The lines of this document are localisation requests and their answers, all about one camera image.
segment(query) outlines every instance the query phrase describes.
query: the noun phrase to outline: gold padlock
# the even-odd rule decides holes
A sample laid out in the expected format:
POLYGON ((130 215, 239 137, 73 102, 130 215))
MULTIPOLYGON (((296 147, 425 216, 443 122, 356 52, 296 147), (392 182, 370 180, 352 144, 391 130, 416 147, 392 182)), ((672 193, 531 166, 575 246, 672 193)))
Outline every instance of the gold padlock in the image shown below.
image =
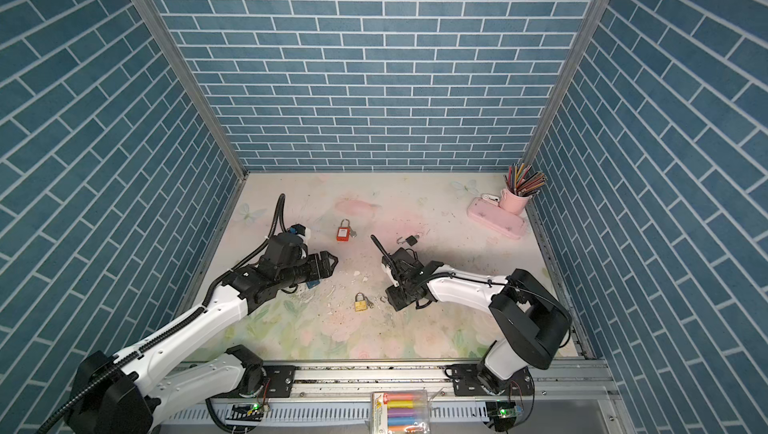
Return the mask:
POLYGON ((355 296, 355 312, 359 313, 360 311, 364 311, 368 309, 368 304, 366 303, 366 295, 363 293, 357 293, 355 296))

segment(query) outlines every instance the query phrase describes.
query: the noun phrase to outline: metal corner post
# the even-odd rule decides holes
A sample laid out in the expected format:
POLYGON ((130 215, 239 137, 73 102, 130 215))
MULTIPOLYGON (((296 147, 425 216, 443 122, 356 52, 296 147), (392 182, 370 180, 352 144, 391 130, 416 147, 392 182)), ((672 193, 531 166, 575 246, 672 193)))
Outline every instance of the metal corner post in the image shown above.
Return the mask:
POLYGON ((130 0, 136 10, 138 11, 141 19, 144 20, 144 24, 149 29, 150 34, 160 46, 160 50, 165 56, 170 67, 176 73, 182 87, 186 93, 190 96, 192 103, 197 108, 197 112, 205 122, 205 125, 210 130, 210 133, 214 136, 216 144, 218 144, 221 151, 224 152, 226 160, 229 161, 232 169, 235 171, 235 175, 239 180, 245 179, 246 169, 240 158, 237 157, 237 152, 230 140, 226 137, 226 133, 216 119, 216 113, 208 104, 208 101, 200 89, 200 85, 197 83, 192 71, 189 69, 184 56, 181 55, 181 51, 176 45, 176 41, 170 35, 168 28, 160 16, 158 8, 155 6, 152 0, 130 0))
POLYGON ((595 31, 598 30, 598 24, 605 13, 608 1, 609 0, 592 0, 592 2, 590 2, 589 8, 584 14, 584 20, 581 23, 579 32, 576 34, 576 39, 574 39, 574 43, 568 51, 568 56, 565 58, 565 62, 563 62, 562 71, 552 88, 552 93, 549 95, 547 104, 544 106, 542 116, 539 118, 536 128, 531 135, 531 141, 528 142, 528 146, 523 153, 522 162, 530 164, 536 159, 536 154, 542 146, 544 137, 546 137, 547 131, 554 120, 554 116, 557 115, 560 104, 562 104, 563 98, 565 97, 565 93, 576 74, 576 69, 581 63, 581 59, 587 51, 587 47, 589 47, 589 42, 592 39, 592 36, 595 31))

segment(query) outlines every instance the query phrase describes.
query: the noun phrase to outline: robotic arm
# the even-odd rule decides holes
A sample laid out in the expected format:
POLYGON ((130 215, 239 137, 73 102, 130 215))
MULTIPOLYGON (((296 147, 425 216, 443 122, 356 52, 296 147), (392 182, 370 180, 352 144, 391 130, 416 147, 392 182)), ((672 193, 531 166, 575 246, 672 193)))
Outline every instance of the robotic arm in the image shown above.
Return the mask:
MULTIPOLYGON (((97 351, 84 360, 69 401, 38 434, 61 418, 77 434, 145 434, 179 410, 216 394, 237 390, 252 397, 265 389, 263 361, 244 346, 228 349, 203 366, 166 376, 216 333, 273 299, 278 290, 333 274, 339 262, 335 256, 328 251, 308 254, 300 224, 285 229, 284 199, 283 194, 278 199, 267 239, 216 278, 200 304, 112 357, 97 351), (275 235, 278 221, 283 232, 275 235), (264 255, 248 264, 264 248, 264 255)), ((218 420, 215 414, 211 417, 218 420)))
POLYGON ((392 281, 386 293, 395 310, 411 304, 423 309, 441 301, 493 315, 504 339, 494 343, 478 364, 478 381, 486 390, 504 392, 512 374, 526 365, 549 368, 572 319, 531 273, 515 269, 509 276, 483 276, 434 260, 424 265, 412 249, 400 247, 389 254, 376 236, 371 239, 382 252, 382 268, 392 281), (530 307, 523 311, 518 304, 530 307))

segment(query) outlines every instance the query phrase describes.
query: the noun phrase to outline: padlock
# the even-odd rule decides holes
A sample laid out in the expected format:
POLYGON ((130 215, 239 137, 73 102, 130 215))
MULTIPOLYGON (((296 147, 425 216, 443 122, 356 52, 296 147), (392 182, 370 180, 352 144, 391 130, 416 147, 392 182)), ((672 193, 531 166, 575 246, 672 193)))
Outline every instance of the padlock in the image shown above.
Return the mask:
POLYGON ((368 309, 368 304, 366 303, 366 295, 363 293, 357 293, 355 296, 355 312, 359 313, 360 311, 364 311, 368 309))
POLYGON ((339 230, 336 232, 336 240, 347 242, 348 240, 350 240, 351 230, 352 230, 352 227, 350 226, 350 220, 341 219, 341 225, 339 226, 339 230))

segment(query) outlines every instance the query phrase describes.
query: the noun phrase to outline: brick wall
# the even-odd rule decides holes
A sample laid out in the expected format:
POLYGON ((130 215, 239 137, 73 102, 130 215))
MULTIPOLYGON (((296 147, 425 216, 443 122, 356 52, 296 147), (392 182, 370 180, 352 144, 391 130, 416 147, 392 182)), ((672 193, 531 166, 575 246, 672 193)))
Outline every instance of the brick wall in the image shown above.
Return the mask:
POLYGON ((768 432, 768 0, 610 0, 539 212, 640 432, 768 432))
POLYGON ((0 0, 0 432, 168 322, 233 188, 129 0, 0 0))
POLYGON ((250 170, 497 170, 589 0, 155 0, 250 170))

